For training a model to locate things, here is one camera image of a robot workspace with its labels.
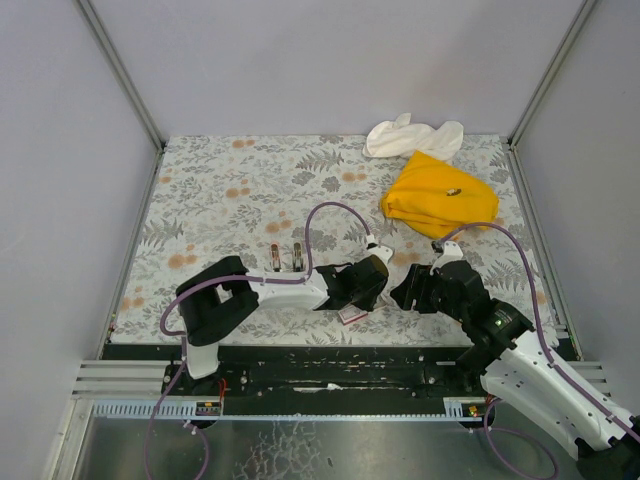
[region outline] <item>gray wall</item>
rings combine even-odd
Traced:
[[[153,163],[70,0],[0,2],[0,477],[36,479]]]
[[[95,0],[169,134],[508,134],[582,0]]]
[[[520,146],[579,340],[640,413],[640,3],[595,12]]]

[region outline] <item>yellow cloth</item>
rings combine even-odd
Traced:
[[[416,152],[382,197],[380,207],[387,217],[404,220],[414,230],[440,238],[465,223],[492,222],[498,203],[487,184]]]

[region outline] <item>white cloth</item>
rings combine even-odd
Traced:
[[[403,113],[395,122],[376,125],[362,149],[365,157],[410,157],[416,150],[438,160],[453,157],[462,145],[462,125],[444,122],[435,130],[424,123],[410,125],[411,114]]]

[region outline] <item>aluminum frame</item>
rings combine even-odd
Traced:
[[[156,161],[145,186],[143,201],[138,211],[136,226],[129,242],[125,263],[111,303],[109,318],[107,319],[106,326],[101,337],[99,345],[100,351],[98,352],[98,355],[96,355],[96,358],[99,358],[104,342],[108,337],[111,322],[113,321],[114,315],[116,314],[117,308],[120,304],[124,287],[126,286],[126,281],[133,263],[133,256],[137,248],[142,226],[144,225],[144,219],[151,201],[155,180],[160,169],[159,167],[162,161],[165,142],[162,138],[161,132],[154,123],[153,118],[131,80],[120,55],[109,38],[104,23],[100,19],[91,0],[73,1],[86,21],[87,27],[94,36],[99,48],[105,55],[118,84],[122,88],[123,94],[127,97],[136,115],[141,121],[149,140],[158,150]],[[525,220],[533,234],[536,259],[543,271],[545,286],[548,287],[547,291],[552,297],[558,319],[561,323],[557,327],[560,336],[562,336],[563,332],[566,332],[567,327],[569,329],[568,335],[571,336],[573,325],[568,315],[564,295],[556,281],[555,268],[553,267],[553,263],[549,255],[546,239],[540,229],[535,207],[531,202],[530,191],[517,156],[517,145],[560,71],[560,68],[564,64],[564,61],[566,60],[573,45],[578,40],[580,32],[583,30],[599,3],[600,0],[584,1],[558,47],[558,50],[549,64],[540,84],[536,88],[527,108],[516,125],[516,128],[510,135],[508,144],[506,142],[503,143],[507,165],[512,173],[516,194],[518,195],[523,207],[523,216],[525,217]],[[574,336],[572,339],[578,354],[581,355],[578,342]],[[594,383],[596,388],[598,388],[602,393],[610,394],[604,372],[598,362],[570,362],[570,364],[578,370],[585,379]],[[118,362],[95,360],[84,362],[81,367],[78,382],[76,383],[74,395],[69,402],[66,410],[67,413],[63,417],[63,422],[58,432],[58,438],[54,441],[48,466],[42,478],[47,480],[69,480],[73,478],[82,457],[83,445],[91,425],[95,402],[104,399],[122,399],[122,397],[126,397],[128,400],[132,398],[157,400],[160,395],[160,387],[164,381],[163,372],[165,366],[166,362],[149,361]],[[86,371],[83,372],[83,369],[93,369],[94,372],[92,375],[97,373],[100,376],[101,381],[91,384],[83,380],[82,375],[86,375]],[[142,380],[140,377],[136,377],[141,373],[143,375],[147,375],[143,377]]]

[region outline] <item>patterned table surface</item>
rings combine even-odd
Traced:
[[[364,140],[362,135],[172,137],[111,341],[177,343],[159,331],[158,319],[179,284],[226,255],[239,254],[249,268],[269,269],[272,243],[280,245],[283,267],[290,269],[293,243],[304,245],[307,214],[327,200],[355,208],[376,237],[395,250],[387,290],[405,278],[411,263],[432,262],[430,239],[401,221],[386,219],[378,205],[406,160],[365,158]],[[531,236],[498,136],[465,136],[450,163],[486,182],[500,197],[496,221],[527,251],[545,334],[555,341]],[[498,231],[479,230],[457,238],[492,295],[533,318],[525,271],[509,240]],[[365,254],[358,221],[335,207],[314,217],[311,245],[316,265],[357,261]],[[183,328],[175,311],[169,326]],[[444,315],[387,306],[347,326],[337,312],[258,311],[223,343],[460,346],[469,341],[459,324]]]

